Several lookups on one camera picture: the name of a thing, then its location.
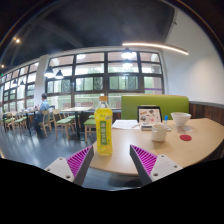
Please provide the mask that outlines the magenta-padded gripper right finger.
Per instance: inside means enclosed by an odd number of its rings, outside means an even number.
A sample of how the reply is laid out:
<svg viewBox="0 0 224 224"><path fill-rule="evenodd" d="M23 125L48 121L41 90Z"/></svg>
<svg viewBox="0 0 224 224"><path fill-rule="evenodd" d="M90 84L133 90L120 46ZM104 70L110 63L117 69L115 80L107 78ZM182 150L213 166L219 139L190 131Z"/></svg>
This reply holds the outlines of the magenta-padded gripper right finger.
<svg viewBox="0 0 224 224"><path fill-rule="evenodd" d="M182 169L165 154L155 155L134 145L130 146L130 156L143 186Z"/></svg>

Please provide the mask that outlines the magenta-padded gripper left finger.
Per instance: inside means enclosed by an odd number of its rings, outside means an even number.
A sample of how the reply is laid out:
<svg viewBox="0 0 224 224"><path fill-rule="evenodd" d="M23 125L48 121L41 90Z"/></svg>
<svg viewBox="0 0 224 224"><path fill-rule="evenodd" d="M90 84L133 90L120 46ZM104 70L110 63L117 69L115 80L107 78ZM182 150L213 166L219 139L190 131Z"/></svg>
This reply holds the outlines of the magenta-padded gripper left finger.
<svg viewBox="0 0 224 224"><path fill-rule="evenodd" d="M88 146L68 158L57 158L45 170L81 186L93 156L93 146Z"/></svg>

